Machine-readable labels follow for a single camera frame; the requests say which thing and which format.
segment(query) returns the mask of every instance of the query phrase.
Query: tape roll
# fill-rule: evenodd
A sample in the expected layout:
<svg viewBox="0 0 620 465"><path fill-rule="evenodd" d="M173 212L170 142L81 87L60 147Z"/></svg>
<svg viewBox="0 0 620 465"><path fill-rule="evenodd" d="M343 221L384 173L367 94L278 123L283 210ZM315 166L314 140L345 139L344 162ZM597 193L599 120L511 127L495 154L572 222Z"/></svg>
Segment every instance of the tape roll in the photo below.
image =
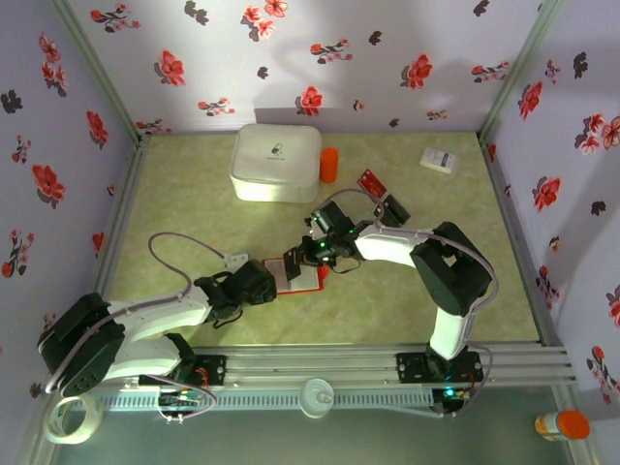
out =
<svg viewBox="0 0 620 465"><path fill-rule="evenodd" d="M84 404L84 420L72 433L65 431L63 422L72 402ZM90 438L99 428L104 417L104 406L92 395L82 394L76 397L65 397L44 417L44 431L49 441L55 444L80 444Z"/></svg>

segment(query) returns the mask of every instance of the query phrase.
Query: floral wallpaper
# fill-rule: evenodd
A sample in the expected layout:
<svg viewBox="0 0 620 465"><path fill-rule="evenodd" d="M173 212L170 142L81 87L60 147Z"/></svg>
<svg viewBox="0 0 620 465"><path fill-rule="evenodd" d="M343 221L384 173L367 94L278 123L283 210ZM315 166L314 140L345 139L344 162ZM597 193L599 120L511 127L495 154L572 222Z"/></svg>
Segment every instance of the floral wallpaper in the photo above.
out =
<svg viewBox="0 0 620 465"><path fill-rule="evenodd" d="M616 10L614 0L567 2L488 138L608 464L620 430Z"/></svg>
<svg viewBox="0 0 620 465"><path fill-rule="evenodd" d="M111 27L121 13L106 13ZM0 29L11 50L0 63L0 462L12 464L48 376L37 341L90 291L131 142L45 2L4 5Z"/></svg>
<svg viewBox="0 0 620 465"><path fill-rule="evenodd" d="M476 131L540 4L68 3L143 134L155 134L154 121L159 134L257 121L322 131ZM536 87L530 94L526 113Z"/></svg>

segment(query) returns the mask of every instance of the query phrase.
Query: table surface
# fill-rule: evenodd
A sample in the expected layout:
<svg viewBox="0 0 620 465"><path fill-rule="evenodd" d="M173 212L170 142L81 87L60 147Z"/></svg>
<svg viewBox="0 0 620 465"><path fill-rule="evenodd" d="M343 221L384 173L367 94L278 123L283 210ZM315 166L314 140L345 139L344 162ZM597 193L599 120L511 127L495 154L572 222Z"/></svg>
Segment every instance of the table surface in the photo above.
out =
<svg viewBox="0 0 620 465"><path fill-rule="evenodd" d="M315 202L250 202L238 199L229 178L234 135L154 137L140 175L128 229L109 298L128 300L181 289L183 280L156 263L148 237L186 233L225 253L248 252L258 260L280 257L307 233L303 218L329 194L371 169L411 213L407 228L455 223L494 266L498 297L480 311L479 341L538 340L512 248L474 133L325 134L324 146L340 152L338 180L321 184ZM425 147L458 156L453 175L419 164ZM354 222L372 218L372 203L344 194L338 203ZM193 279L222 271L217 257L180 238L160 237L161 257ZM408 266L365 262L349 274L330 273L319 293L281 295L248 307L220 329L181 328L190 343L206 345L425 342L436 306L417 272Z"/></svg>

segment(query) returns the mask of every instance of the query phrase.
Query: red sticker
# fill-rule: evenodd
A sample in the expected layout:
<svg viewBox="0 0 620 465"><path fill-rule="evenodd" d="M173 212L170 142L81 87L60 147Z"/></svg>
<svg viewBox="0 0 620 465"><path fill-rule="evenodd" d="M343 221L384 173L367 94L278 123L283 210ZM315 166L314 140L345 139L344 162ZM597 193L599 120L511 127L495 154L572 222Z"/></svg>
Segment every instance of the red sticker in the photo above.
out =
<svg viewBox="0 0 620 465"><path fill-rule="evenodd" d="M357 184L361 186L363 190L378 197L379 199L384 196L388 191L379 178L371 170L366 170L364 174L357 180Z"/></svg>

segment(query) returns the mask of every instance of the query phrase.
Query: black bracket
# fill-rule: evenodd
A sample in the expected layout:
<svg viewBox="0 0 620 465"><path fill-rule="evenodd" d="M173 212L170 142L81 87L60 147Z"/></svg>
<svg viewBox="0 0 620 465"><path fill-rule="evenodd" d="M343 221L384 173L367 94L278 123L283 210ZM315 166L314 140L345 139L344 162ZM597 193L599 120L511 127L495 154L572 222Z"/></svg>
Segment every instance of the black bracket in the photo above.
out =
<svg viewBox="0 0 620 465"><path fill-rule="evenodd" d="M196 356L194 366L183 379L176 381L193 386L223 386L226 377L226 356ZM162 382L140 376L140 386L158 386Z"/></svg>
<svg viewBox="0 0 620 465"><path fill-rule="evenodd" d="M429 364L429 355L426 353L396 354L396 371L400 384L424 383L469 383L470 374L476 383L482 381L481 358L477 352L464 352L458 356L458 363L448 367L439 374Z"/></svg>

